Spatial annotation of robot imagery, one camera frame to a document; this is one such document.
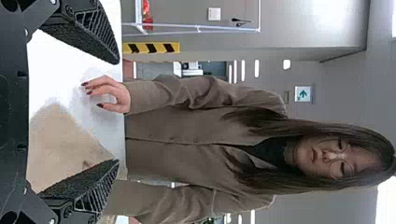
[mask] woman's hand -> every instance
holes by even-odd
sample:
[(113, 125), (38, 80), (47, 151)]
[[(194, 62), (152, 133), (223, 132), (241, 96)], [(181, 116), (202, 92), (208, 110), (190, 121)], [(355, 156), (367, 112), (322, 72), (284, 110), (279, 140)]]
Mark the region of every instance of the woman's hand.
[(131, 108), (131, 95), (128, 90), (124, 85), (111, 77), (98, 77), (82, 83), (81, 86), (87, 89), (87, 94), (90, 96), (110, 94), (116, 97), (116, 104), (102, 103), (97, 105), (105, 110), (117, 113), (128, 113)]

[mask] black inner top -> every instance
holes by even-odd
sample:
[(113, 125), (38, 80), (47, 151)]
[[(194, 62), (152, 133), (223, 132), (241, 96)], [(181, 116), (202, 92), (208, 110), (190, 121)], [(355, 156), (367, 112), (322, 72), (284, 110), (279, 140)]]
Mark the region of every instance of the black inner top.
[(295, 146), (300, 139), (301, 137), (295, 136), (272, 137), (252, 147), (238, 145), (231, 145), (231, 147), (237, 147), (256, 158), (271, 163), (276, 166), (278, 170), (299, 172), (298, 168), (286, 164), (284, 153), (288, 144)]

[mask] brown blazer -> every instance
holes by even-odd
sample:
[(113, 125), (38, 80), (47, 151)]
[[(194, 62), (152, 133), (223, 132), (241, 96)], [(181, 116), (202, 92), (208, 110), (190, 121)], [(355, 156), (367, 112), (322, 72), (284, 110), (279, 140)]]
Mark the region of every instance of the brown blazer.
[(221, 119), (238, 107), (259, 106), (285, 114), (273, 92), (232, 85), (213, 77), (124, 83), (132, 97), (126, 116), (127, 166), (132, 179), (187, 183), (169, 189), (119, 181), (106, 213), (136, 217), (142, 224), (194, 223), (207, 217), (268, 207), (274, 195), (241, 185), (225, 152), (245, 164), (275, 169), (244, 151), (264, 140), (239, 122)]

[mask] nose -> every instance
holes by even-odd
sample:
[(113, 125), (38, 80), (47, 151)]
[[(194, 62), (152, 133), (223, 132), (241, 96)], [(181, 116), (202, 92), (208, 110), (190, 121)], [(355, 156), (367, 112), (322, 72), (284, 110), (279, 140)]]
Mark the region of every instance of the nose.
[(334, 152), (330, 150), (322, 150), (323, 161), (344, 160), (346, 158), (345, 152)]

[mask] light switch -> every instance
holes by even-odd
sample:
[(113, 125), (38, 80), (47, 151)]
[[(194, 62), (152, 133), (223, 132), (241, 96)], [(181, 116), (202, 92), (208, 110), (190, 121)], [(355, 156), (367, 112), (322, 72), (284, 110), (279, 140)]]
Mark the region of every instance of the light switch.
[(209, 15), (210, 21), (221, 21), (221, 8), (220, 7), (210, 7), (208, 15)]

